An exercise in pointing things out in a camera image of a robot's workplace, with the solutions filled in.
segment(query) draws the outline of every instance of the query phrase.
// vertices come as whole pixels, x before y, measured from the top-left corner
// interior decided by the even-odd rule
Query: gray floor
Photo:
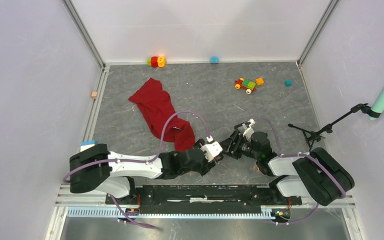
[[[111,151],[126,155],[149,156],[157,152],[159,139],[154,137],[138,107],[128,98],[150,77],[162,82],[171,96],[176,111],[201,114],[217,141],[226,139],[233,127],[250,118],[271,120],[278,132],[282,152],[305,152],[308,147],[299,130],[288,123],[309,130],[318,128],[309,97],[294,62],[199,63],[168,64],[162,68],[147,65],[111,66],[97,118],[94,139],[108,144]],[[234,88],[239,78],[255,80],[262,77],[264,85],[251,95]],[[285,87],[285,80],[292,80]],[[181,115],[191,122],[197,138],[205,137],[203,124],[192,115]],[[270,126],[259,122],[255,130],[269,134],[275,150]],[[172,143],[165,150],[174,149]],[[261,174],[255,160],[225,157],[207,175],[190,172],[173,180],[135,177],[142,184],[266,184],[273,178]]]
[[[292,221],[310,210],[292,209]],[[319,209],[307,221],[276,227],[252,219],[142,219],[156,226],[123,225],[113,218],[69,217],[62,240],[349,240],[341,209]]]

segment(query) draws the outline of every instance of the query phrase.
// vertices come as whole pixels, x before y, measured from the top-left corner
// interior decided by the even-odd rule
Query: white wall
[[[329,0],[73,0],[104,61],[296,60]]]
[[[60,0],[0,1],[0,240],[44,238],[99,71]]]
[[[341,1],[303,73],[322,125],[358,103],[372,105],[384,86],[384,1]],[[384,239],[384,112],[376,121],[355,113],[325,141],[354,177],[365,236]]]

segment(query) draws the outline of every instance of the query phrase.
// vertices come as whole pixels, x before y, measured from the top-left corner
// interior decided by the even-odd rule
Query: yellow lego piece
[[[159,56],[156,62],[158,63],[158,67],[162,68],[166,65],[166,58],[164,56]]]
[[[261,86],[264,84],[264,80],[260,77],[260,78],[257,78],[255,80],[255,83],[258,85],[258,86]]]

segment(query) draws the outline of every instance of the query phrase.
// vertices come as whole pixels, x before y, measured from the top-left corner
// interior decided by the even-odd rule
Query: red cloth
[[[149,130],[155,137],[161,139],[164,124],[175,113],[170,95],[163,90],[161,82],[150,78],[128,99],[137,104]],[[174,148],[179,152],[192,148],[195,144],[195,134],[191,124],[175,116],[165,129],[164,141],[174,142]]]

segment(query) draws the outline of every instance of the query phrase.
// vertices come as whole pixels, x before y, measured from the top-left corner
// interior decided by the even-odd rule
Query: blue cube
[[[86,145],[95,145],[95,144],[98,144],[98,142],[97,141],[95,141],[95,140],[92,140],[92,141],[84,141],[84,142],[82,142],[81,143],[81,145],[80,146],[86,146]]]
[[[218,64],[218,63],[219,63],[219,58],[216,57],[216,56],[212,56],[212,57],[209,59],[209,63],[210,63],[210,64]]]
[[[285,87],[290,87],[292,85],[292,81],[291,80],[286,80],[285,81]]]

